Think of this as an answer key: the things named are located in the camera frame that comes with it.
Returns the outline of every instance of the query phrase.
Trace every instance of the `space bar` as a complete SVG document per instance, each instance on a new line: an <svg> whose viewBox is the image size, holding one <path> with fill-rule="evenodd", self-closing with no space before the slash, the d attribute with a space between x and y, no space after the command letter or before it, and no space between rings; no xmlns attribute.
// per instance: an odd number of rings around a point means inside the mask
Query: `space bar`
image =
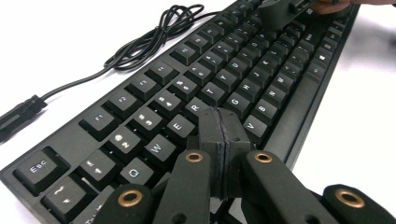
<svg viewBox="0 0 396 224"><path fill-rule="evenodd" d="M303 76L263 150L273 152L283 162L286 161L317 94L318 87L317 82L308 76Z"/></svg>

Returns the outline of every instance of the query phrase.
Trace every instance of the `black keyboard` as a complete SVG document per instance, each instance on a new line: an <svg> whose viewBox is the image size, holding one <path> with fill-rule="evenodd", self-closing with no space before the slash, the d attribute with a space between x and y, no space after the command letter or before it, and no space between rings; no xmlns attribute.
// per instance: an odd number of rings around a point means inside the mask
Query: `black keyboard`
<svg viewBox="0 0 396 224"><path fill-rule="evenodd" d="M172 174L198 116L232 110L257 149L291 169L352 28L311 9L282 31L262 29L260 1L237 1L1 171L43 223L91 223L127 183ZM211 221L244 222L240 200L211 202Z"/></svg>

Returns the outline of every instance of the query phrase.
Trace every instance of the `black device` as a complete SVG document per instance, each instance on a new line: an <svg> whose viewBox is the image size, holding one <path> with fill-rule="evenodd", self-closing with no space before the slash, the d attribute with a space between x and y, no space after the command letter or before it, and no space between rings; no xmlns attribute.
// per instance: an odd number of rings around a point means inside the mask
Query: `black device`
<svg viewBox="0 0 396 224"><path fill-rule="evenodd" d="M310 192L273 153L256 150L234 112L207 109L199 135L166 182L153 190L129 184L106 200L93 224L209 223L209 197L242 198L247 223L391 224L396 219L367 195L344 185Z"/></svg>
<svg viewBox="0 0 396 224"><path fill-rule="evenodd" d="M210 106L233 111L255 148L291 168L359 7L341 18L307 10L268 31L261 3L226 7L4 168L1 180L41 222L85 223L119 186L152 189L166 179ZM238 223L232 205L217 202L211 221Z"/></svg>

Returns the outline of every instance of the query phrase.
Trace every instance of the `black plastic part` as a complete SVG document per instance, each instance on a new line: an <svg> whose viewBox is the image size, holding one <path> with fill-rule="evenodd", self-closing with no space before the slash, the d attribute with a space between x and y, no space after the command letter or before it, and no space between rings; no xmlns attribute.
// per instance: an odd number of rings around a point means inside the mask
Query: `black plastic part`
<svg viewBox="0 0 396 224"><path fill-rule="evenodd" d="M243 198L271 223L338 223L275 154L249 152L242 171Z"/></svg>
<svg viewBox="0 0 396 224"><path fill-rule="evenodd" d="M153 224L209 223L209 169L207 153L200 150L181 153Z"/></svg>
<svg viewBox="0 0 396 224"><path fill-rule="evenodd" d="M41 98L34 95L0 117L0 142L10 137L24 122L34 118L46 106Z"/></svg>
<svg viewBox="0 0 396 224"><path fill-rule="evenodd" d="M121 186L107 198L92 224L148 223L152 216L152 201L151 190L143 185Z"/></svg>
<svg viewBox="0 0 396 224"><path fill-rule="evenodd" d="M199 144L211 159L211 195L240 197L240 161L252 145L236 114L223 108L204 111L199 117Z"/></svg>
<svg viewBox="0 0 396 224"><path fill-rule="evenodd" d="M345 185L333 185L323 192L322 203L327 210L346 224L394 224L393 217L363 192Z"/></svg>

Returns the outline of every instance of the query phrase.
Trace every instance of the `finger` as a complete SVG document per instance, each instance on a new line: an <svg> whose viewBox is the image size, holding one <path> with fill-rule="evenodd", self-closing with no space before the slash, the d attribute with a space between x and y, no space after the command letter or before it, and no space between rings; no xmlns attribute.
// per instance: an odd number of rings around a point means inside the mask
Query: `finger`
<svg viewBox="0 0 396 224"><path fill-rule="evenodd" d="M341 11L350 5L350 1L340 1L338 4L333 5L329 2L315 2L311 5L312 9L318 14L330 14Z"/></svg>

